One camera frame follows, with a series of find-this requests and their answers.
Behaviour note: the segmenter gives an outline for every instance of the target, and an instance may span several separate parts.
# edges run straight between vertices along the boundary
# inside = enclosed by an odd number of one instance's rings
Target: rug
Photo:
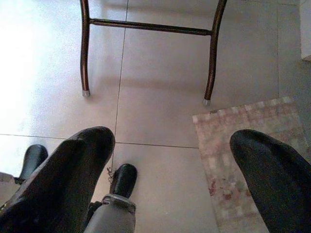
[[[257,130],[291,145],[310,163],[294,100],[284,97],[211,111],[193,116],[193,123],[219,232],[268,233],[229,140],[237,130]]]

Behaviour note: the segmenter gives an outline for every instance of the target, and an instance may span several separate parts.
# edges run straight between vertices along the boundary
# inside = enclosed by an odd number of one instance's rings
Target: white floor tile
[[[218,0],[129,0],[128,21],[211,29]]]
[[[138,179],[136,233],[217,233],[198,149],[117,144],[116,170],[133,164]]]
[[[126,0],[90,4],[91,16],[125,19]],[[91,26],[89,82],[80,83],[79,1],[2,1],[0,133],[67,138],[90,126],[114,131],[124,29]]]
[[[169,23],[167,14],[157,17],[132,9],[128,20]],[[198,17],[189,24],[211,24],[213,10],[193,3]],[[211,109],[276,98],[277,27],[276,5],[264,2],[228,1],[221,25],[216,84],[212,104],[202,105],[208,72],[209,37],[127,29],[125,34],[121,89],[117,119],[118,142],[197,147],[191,116]]]
[[[299,7],[278,6],[280,96],[293,96],[305,134],[311,144],[311,62],[300,56]]]
[[[62,141],[52,138],[0,135],[0,172],[19,177],[24,155],[29,146],[41,144],[50,155]]]

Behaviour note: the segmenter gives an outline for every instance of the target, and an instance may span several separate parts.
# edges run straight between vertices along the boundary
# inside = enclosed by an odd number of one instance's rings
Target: shoe
[[[254,130],[235,132],[230,147],[269,232],[311,232],[311,165]]]
[[[27,179],[47,157],[48,151],[44,146],[32,145],[28,147],[24,156],[23,168],[19,178],[24,180]]]
[[[110,193],[129,198],[133,192],[137,170],[131,164],[123,164],[113,175]]]

